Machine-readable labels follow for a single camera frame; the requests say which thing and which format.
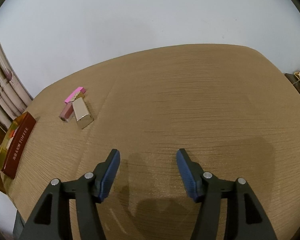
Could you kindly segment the gold lipstick case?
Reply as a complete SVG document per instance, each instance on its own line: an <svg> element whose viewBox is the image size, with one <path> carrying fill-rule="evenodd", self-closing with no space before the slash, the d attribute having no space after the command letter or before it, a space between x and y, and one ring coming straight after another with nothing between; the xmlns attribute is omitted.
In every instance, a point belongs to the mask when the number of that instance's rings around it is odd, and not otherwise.
<svg viewBox="0 0 300 240"><path fill-rule="evenodd" d="M94 121L94 118L91 115L83 98L77 98L72 103L72 106L74 109L77 125L80 129L84 129Z"/></svg>

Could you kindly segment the pink rectangular block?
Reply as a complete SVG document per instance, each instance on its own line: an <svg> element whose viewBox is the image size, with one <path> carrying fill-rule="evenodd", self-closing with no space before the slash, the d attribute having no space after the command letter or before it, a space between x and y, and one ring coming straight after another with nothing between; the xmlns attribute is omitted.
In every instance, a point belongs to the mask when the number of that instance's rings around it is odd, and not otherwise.
<svg viewBox="0 0 300 240"><path fill-rule="evenodd" d="M84 87L77 87L65 100L64 103L67 105L68 103L74 102L78 98L84 98L86 93L86 89Z"/></svg>

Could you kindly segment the red gold tin box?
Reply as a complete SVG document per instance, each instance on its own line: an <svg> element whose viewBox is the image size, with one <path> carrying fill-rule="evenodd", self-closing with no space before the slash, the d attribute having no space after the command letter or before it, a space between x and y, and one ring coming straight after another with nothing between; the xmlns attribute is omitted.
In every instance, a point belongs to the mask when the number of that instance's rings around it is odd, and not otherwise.
<svg viewBox="0 0 300 240"><path fill-rule="evenodd" d="M35 118L25 112L15 118L0 145L0 171L11 179L15 178L18 165L36 124Z"/></svg>

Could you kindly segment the striped floral curtain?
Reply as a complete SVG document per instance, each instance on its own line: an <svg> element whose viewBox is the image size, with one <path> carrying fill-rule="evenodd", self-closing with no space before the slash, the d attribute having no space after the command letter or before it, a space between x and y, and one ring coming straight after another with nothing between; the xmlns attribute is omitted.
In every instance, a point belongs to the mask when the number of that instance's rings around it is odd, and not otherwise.
<svg viewBox="0 0 300 240"><path fill-rule="evenodd" d="M0 44L0 126L7 130L31 102L31 96L19 81Z"/></svg>

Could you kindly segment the rose lip gloss tube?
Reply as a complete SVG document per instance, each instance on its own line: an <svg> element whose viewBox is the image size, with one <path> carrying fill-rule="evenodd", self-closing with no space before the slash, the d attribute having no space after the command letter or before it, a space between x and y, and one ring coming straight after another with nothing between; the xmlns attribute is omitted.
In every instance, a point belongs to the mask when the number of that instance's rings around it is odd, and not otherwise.
<svg viewBox="0 0 300 240"><path fill-rule="evenodd" d="M68 103L64 109L62 110L62 112L59 115L59 118L63 121L63 122L69 122L70 119L73 117L74 114L74 109L72 106L72 103Z"/></svg>

